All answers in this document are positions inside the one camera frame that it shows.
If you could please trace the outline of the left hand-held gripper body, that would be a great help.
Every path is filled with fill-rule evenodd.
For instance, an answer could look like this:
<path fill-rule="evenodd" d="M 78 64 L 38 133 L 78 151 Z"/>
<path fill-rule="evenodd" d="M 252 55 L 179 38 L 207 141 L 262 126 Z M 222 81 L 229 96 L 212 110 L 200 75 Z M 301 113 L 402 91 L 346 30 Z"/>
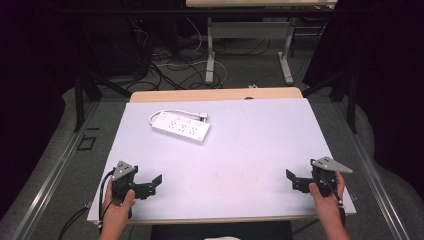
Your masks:
<path fill-rule="evenodd" d="M 112 197 L 124 199 L 127 192 L 135 186 L 134 177 L 138 172 L 137 166 L 119 161 L 112 175 Z"/>

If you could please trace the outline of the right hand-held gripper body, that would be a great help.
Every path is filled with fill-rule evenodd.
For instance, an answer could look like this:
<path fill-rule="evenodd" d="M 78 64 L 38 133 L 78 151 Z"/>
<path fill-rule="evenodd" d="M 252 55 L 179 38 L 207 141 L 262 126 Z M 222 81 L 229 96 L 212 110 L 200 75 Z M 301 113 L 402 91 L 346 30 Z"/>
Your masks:
<path fill-rule="evenodd" d="M 311 159 L 312 178 L 323 197 L 332 195 L 337 190 L 337 172 L 352 173 L 349 167 L 337 162 L 331 157 Z"/>

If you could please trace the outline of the person's right hand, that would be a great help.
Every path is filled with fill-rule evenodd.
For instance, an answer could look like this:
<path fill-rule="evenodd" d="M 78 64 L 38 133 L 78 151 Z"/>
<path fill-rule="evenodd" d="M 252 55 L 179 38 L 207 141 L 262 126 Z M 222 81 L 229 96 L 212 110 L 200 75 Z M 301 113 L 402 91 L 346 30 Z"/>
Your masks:
<path fill-rule="evenodd" d="M 340 172 L 336 172 L 337 179 L 337 190 L 336 193 L 323 197 L 319 191 L 318 186 L 315 183 L 310 183 L 309 189 L 310 194 L 315 202 L 315 209 L 317 213 L 317 209 L 329 209 L 329 208 L 339 208 L 339 202 L 343 199 L 343 193 L 345 188 L 345 182 Z"/>

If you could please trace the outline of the person's left hand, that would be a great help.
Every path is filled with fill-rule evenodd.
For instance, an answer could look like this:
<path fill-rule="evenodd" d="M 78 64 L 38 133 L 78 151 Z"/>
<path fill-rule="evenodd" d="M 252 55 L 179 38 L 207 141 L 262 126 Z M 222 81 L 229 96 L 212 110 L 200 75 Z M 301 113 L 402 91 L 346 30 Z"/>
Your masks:
<path fill-rule="evenodd" d="M 131 207 L 135 204 L 135 192 L 129 190 L 123 200 L 115 200 L 112 195 L 112 182 L 109 181 L 102 204 L 104 223 L 126 223 Z"/>

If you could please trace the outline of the white power strip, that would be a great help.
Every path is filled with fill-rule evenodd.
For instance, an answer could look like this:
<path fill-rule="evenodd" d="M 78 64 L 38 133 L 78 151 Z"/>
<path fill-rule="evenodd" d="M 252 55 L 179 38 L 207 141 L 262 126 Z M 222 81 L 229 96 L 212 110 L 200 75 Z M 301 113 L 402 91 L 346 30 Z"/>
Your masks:
<path fill-rule="evenodd" d="M 202 144 L 210 124 L 171 112 L 160 111 L 150 119 L 151 127 L 161 133 Z"/>

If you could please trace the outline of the black metal stand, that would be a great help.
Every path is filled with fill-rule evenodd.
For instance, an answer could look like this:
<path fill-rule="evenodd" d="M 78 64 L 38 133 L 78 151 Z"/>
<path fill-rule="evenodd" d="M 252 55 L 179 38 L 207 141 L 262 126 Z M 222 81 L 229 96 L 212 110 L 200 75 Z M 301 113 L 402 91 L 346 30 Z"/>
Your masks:
<path fill-rule="evenodd" d="M 302 91 L 302 95 L 307 98 L 314 92 L 333 84 L 334 82 L 338 83 L 336 89 L 331 93 L 330 99 L 332 101 L 340 102 L 342 100 L 342 90 L 347 92 L 348 103 L 346 111 L 346 121 L 350 130 L 356 134 L 356 100 L 357 100 L 357 73 L 350 67 L 346 67 L 340 71 L 337 71 L 330 77 L 320 81 L 317 85 L 308 87 L 306 90 Z"/>
<path fill-rule="evenodd" d="M 129 98 L 132 93 L 123 89 L 117 84 L 111 82 L 106 77 L 85 67 L 81 67 L 74 74 L 74 91 L 76 107 L 76 125 L 75 132 L 78 132 L 85 122 L 84 95 L 91 101 L 98 102 L 102 98 L 102 93 L 98 84 L 105 85 L 107 88 Z"/>

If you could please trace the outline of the aluminium floor rail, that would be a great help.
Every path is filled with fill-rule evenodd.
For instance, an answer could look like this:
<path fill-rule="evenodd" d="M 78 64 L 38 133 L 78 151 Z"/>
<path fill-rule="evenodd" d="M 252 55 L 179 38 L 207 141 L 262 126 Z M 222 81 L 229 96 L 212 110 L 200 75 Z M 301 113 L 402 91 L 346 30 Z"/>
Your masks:
<path fill-rule="evenodd" d="M 88 103 L 86 120 L 75 131 L 74 103 L 68 103 L 33 174 L 8 212 L 8 219 L 17 221 L 10 240 L 57 240 L 77 212 L 82 215 L 64 237 L 98 233 L 87 221 L 85 205 L 96 195 L 108 155 L 105 126 L 98 121 L 102 107 L 101 102 Z"/>
<path fill-rule="evenodd" d="M 398 213 L 396 212 L 394 205 L 381 182 L 381 177 L 377 172 L 377 169 L 375 168 L 370 155 L 366 152 L 358 134 L 354 133 L 347 123 L 347 115 L 344 111 L 343 104 L 334 103 L 333 108 L 335 109 L 339 121 L 347 131 L 347 134 L 349 135 L 349 138 L 354 145 L 356 153 L 358 154 L 358 164 L 365 175 L 367 183 L 374 195 L 377 205 L 394 240 L 410 240 L 410 236 L 407 233 L 407 230 L 404 227 L 402 221 L 400 220 Z"/>

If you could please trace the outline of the white frame desk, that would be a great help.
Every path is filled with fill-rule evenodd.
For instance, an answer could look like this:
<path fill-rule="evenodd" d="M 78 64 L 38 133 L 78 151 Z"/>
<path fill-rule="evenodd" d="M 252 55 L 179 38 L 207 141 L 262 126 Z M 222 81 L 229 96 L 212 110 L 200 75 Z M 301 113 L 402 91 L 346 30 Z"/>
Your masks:
<path fill-rule="evenodd" d="M 186 6 L 195 10 L 312 10 L 318 7 L 333 9 L 338 0 L 186 0 Z M 293 74 L 288 64 L 288 55 L 291 47 L 296 17 L 287 17 L 286 21 L 265 21 L 260 16 L 260 21 L 223 20 L 216 21 L 215 17 L 207 18 L 207 45 L 208 59 L 206 66 L 205 82 L 213 81 L 215 60 L 214 39 L 283 39 L 283 49 L 278 53 L 283 81 L 292 85 Z"/>

